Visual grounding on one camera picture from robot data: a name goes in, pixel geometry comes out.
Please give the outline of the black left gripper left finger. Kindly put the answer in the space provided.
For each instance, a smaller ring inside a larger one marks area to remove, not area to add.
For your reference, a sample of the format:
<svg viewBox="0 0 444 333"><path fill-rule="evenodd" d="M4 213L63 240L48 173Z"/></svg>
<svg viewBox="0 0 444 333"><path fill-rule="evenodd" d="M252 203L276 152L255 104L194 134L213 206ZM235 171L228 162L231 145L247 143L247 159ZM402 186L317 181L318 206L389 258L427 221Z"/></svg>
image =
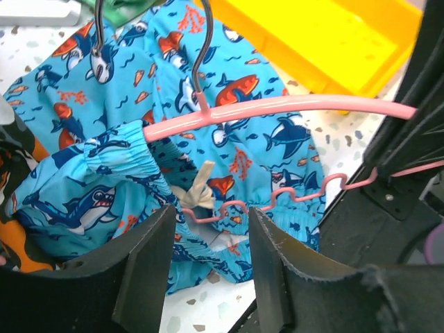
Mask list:
<svg viewBox="0 0 444 333"><path fill-rule="evenodd" d="M166 205L63 269L1 269L1 331L158 332L175 227Z"/></svg>

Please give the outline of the pink wire hanger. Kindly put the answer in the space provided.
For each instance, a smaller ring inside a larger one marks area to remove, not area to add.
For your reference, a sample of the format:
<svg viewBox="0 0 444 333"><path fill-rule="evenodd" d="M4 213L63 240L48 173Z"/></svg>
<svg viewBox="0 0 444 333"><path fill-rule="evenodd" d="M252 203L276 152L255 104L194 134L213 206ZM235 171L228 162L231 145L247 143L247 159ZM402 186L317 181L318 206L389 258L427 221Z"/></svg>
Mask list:
<svg viewBox="0 0 444 333"><path fill-rule="evenodd" d="M334 94L308 94L295 96L280 96L271 99L260 99L235 103L232 105L222 105L210 108L203 90L200 86L198 78L198 68L206 55L210 43L212 41L214 31L214 18L209 1L200 1L205 11L205 20L207 23L207 31L203 46L198 57L192 67L192 79L196 90L196 97L199 102L200 111L186 114L173 118L168 121L162 121L149 125L143 129L147 142L154 142L165 137L177 135L183 131L195 130L206 126L227 121L236 121L239 119L258 117L269 114L279 114L290 111L310 111L310 110L349 110L357 112L366 112L374 114L382 114L389 117L395 117L404 120L410 120L417 110L413 107L402 105L399 103L383 101L380 99L367 99L358 96L334 95ZM103 1L96 1L94 7L94 23L96 25L97 41L92 49L94 55L98 55L104 46L104 27L103 27ZM429 169L443 167L443 157L441 160L411 167L393 173L392 177L406 176L413 173L419 173ZM370 176L366 180L347 185L348 177L344 173L335 173L324 179L321 190L315 194L308 196L296 196L293 187L283 187L277 189L271 194L271 204L260 207L263 212L269 211L276 206L277 197L285 192L290 193L291 200L295 203L319 198L325 195L328 183L335 179L340 179L340 188L342 190L351 190L371 184L377 178L377 166L370 172ZM225 218L226 208L231 205L238 205L242 211L247 214L246 204L241 200L226 201L219 209L220 215L206 219L197 219L193 210L190 208L182 208L184 214L188 214L195 223L213 223Z"/></svg>

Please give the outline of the blue shark print shorts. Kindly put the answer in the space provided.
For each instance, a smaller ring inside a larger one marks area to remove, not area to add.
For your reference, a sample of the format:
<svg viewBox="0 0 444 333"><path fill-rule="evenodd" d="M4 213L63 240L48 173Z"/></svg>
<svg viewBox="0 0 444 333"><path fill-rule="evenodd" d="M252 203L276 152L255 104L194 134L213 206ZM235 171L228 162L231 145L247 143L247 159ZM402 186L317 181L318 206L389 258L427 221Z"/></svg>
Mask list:
<svg viewBox="0 0 444 333"><path fill-rule="evenodd" d="M181 27L179 1L152 27L135 24L93 55L92 24L68 39L8 96L49 156L16 189L18 219L34 242L64 262L115 239L164 205L176 208L166 293L200 284L216 271L234 283L253 276L248 220L226 201L267 206L273 191L299 196L321 188L323 170L298 112L218 123L156 142L149 125L199 110L191 78L205 36ZM268 213L292 237L318 250L324 198L301 203L280 194Z"/></svg>

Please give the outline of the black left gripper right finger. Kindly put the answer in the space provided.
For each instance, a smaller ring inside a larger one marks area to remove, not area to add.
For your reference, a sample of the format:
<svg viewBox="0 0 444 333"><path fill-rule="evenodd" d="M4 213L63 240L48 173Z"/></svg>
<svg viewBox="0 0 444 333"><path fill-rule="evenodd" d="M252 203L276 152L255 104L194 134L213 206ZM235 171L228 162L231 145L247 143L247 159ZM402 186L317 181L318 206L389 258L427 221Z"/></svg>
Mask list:
<svg viewBox="0 0 444 333"><path fill-rule="evenodd" d="M336 262L260 209L250 209L248 218L261 332L405 331L379 267Z"/></svg>

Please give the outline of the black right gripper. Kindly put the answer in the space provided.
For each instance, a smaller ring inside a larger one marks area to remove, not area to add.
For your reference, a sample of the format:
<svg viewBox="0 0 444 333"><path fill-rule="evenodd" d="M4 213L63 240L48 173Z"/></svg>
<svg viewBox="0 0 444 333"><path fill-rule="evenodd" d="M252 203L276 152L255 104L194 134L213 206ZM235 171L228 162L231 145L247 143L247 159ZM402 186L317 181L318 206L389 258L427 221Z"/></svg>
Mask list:
<svg viewBox="0 0 444 333"><path fill-rule="evenodd" d="M321 223L321 253L344 264L404 263L440 216L420 199L443 160L443 2L428 1L395 101L414 107L383 120L353 181L377 169L370 185L342 191Z"/></svg>

